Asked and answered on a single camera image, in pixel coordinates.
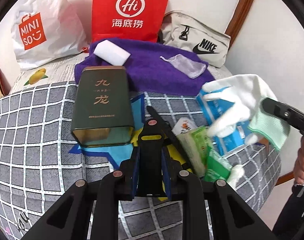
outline white circle logo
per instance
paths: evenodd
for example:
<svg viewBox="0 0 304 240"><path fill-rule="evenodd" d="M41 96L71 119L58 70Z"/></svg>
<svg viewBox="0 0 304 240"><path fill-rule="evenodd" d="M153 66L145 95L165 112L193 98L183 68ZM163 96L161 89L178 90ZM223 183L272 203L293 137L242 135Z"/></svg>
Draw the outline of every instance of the white circle logo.
<svg viewBox="0 0 304 240"><path fill-rule="evenodd" d="M135 17L145 8L145 0L117 0L116 11L123 17Z"/></svg>

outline purple cloth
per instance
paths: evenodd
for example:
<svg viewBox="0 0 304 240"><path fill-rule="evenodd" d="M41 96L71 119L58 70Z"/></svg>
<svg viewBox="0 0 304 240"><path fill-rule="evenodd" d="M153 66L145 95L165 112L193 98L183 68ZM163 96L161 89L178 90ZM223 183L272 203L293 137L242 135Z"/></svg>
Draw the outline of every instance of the purple cloth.
<svg viewBox="0 0 304 240"><path fill-rule="evenodd" d="M76 83L79 83L82 70L85 67L110 65L93 54L96 45L104 40L92 43L90 55L75 66L74 76ZM131 54L124 64L130 91L196 96L205 82L214 80L207 69L199 77L191 79L174 68L169 62L160 59L160 56L169 59L177 54L182 54L193 61L202 62L208 66L207 62L200 60L193 52L149 41L120 38L109 38L108 40Z"/></svg>

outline barcode label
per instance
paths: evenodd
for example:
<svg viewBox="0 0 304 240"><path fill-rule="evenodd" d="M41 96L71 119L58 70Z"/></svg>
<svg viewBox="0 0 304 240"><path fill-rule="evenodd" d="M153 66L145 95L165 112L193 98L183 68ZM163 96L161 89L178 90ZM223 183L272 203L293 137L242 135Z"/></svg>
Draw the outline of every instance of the barcode label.
<svg viewBox="0 0 304 240"><path fill-rule="evenodd" d="M237 126L236 128L237 128L238 131L239 131L239 134L240 134L240 136L241 136L241 139L244 139L244 138L245 138L245 133L244 133L244 131L243 131L242 126Z"/></svg>

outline checkered tablecloth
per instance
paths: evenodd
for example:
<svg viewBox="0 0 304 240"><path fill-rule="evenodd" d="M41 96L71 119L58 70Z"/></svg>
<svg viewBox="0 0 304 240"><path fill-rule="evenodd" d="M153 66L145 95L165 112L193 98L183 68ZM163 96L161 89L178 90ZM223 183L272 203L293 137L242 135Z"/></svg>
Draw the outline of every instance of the checkered tablecloth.
<svg viewBox="0 0 304 240"><path fill-rule="evenodd" d="M0 99L0 225L9 239L20 239L76 180L92 182L113 171L104 157L68 153L76 143L70 134L76 89L74 82L61 82ZM195 98L144 95L145 104L172 126L185 116L206 125ZM278 153L253 145L226 158L244 166L237 192L257 212L279 176ZM177 240L181 227L181 202L135 198L119 203L119 239Z"/></svg>

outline light green tissue pack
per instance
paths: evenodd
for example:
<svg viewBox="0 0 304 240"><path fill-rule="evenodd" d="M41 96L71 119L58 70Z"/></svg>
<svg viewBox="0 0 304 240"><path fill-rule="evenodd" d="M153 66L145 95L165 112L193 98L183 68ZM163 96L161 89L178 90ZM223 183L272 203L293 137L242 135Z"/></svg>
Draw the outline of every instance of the light green tissue pack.
<svg viewBox="0 0 304 240"><path fill-rule="evenodd" d="M215 182L217 179L227 180L230 176L232 165L222 158L214 149L211 149L207 158L207 169L204 181Z"/></svg>
<svg viewBox="0 0 304 240"><path fill-rule="evenodd" d="M179 134L177 138L186 151L196 175L204 176L207 157L212 149L212 141L207 136L205 126Z"/></svg>

